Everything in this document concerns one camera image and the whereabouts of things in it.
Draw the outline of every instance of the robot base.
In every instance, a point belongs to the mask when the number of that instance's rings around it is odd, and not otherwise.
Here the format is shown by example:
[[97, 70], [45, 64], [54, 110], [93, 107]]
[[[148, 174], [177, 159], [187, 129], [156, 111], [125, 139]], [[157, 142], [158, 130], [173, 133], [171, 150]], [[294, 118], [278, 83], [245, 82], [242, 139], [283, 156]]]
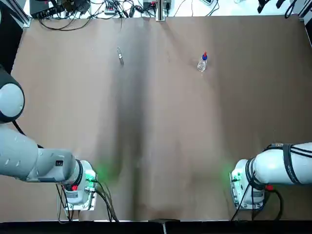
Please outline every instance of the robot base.
[[248, 180], [245, 175], [245, 164], [247, 160], [240, 160], [235, 169], [229, 173], [231, 195], [236, 209], [238, 209], [239, 204], [243, 198], [246, 191], [244, 200], [241, 204], [240, 209], [243, 210], [261, 210], [263, 208], [264, 191], [253, 189], [253, 202], [252, 202], [252, 187], [248, 186]]
[[96, 206], [97, 183], [91, 180], [97, 180], [98, 176], [89, 162], [84, 160], [80, 162], [83, 168], [82, 179], [76, 191], [66, 190], [68, 200], [66, 210], [93, 211]]

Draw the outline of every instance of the small metal object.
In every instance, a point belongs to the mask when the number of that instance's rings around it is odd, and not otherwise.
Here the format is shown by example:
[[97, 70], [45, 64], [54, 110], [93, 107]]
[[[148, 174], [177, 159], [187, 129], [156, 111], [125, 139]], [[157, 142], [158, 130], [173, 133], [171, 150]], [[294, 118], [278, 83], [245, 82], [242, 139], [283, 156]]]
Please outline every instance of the small metal object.
[[117, 47], [117, 53], [118, 53], [118, 57], [119, 57], [119, 62], [121, 65], [123, 65], [123, 58], [122, 58], [122, 53], [121, 53], [120, 47]]

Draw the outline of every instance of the label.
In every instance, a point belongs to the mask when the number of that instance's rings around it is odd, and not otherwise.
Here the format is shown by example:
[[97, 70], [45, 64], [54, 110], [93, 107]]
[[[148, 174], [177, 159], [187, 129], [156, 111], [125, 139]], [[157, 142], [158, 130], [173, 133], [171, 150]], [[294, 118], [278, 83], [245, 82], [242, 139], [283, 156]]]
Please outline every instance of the label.
[[77, 198], [78, 192], [66, 193], [67, 198]]

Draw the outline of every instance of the white floor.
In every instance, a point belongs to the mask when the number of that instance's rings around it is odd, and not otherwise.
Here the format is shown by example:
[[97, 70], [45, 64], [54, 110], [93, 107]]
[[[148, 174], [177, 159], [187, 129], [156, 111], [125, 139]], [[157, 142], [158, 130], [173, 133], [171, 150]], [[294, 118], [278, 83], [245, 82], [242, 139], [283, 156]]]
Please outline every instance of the white floor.
[[[172, 17], [175, 15], [178, 7], [184, 0], [172, 0], [172, 7], [169, 12], [169, 16]], [[211, 5], [207, 5], [203, 3], [201, 0], [185, 0], [181, 7], [179, 8], [176, 16], [192, 16], [192, 6], [193, 6], [193, 16], [205, 16], [207, 15], [215, 6], [217, 0], [214, 0]], [[235, 1], [239, 0], [218, 0], [220, 8], [215, 11], [213, 16], [250, 16], [250, 15], [283, 15], [285, 11], [290, 5], [290, 1], [286, 0], [280, 9], [277, 9], [276, 2], [277, 0], [271, 0], [268, 2], [261, 14], [258, 14], [258, 0], [241, 0], [240, 3], [235, 3]], [[93, 0], [93, 2], [102, 3], [103, 0]], [[92, 14], [95, 12], [101, 12], [104, 10], [105, 5], [102, 5], [98, 10], [100, 5], [92, 4]], [[125, 3], [124, 8], [129, 9], [130, 4]], [[24, 11], [29, 14], [29, 0], [26, 0], [26, 4], [24, 7]], [[81, 16], [81, 18], [87, 18], [90, 14], [86, 13]], [[134, 17], [140, 17], [141, 14], [139, 12], [135, 12]], [[104, 13], [98, 15], [99, 18], [107, 18], [108, 16]]]

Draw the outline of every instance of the power strip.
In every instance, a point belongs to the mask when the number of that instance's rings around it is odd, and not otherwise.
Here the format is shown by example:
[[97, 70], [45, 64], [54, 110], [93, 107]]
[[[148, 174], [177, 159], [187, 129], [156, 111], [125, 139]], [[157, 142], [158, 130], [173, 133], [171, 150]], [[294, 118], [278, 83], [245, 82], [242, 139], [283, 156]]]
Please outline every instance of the power strip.
[[106, 14], [106, 15], [115, 15], [116, 14], [115, 8], [109, 2], [106, 4], [104, 14]]

